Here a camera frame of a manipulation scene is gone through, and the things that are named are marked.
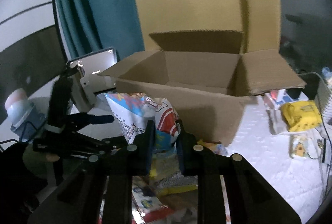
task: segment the curtain fold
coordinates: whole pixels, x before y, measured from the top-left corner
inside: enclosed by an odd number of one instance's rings
[[[135,0],[55,0],[72,58],[115,47],[120,58],[144,50]]]

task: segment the yellow package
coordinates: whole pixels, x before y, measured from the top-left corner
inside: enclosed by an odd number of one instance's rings
[[[304,131],[315,128],[322,123],[322,118],[313,100],[286,103],[281,106],[290,132]]]

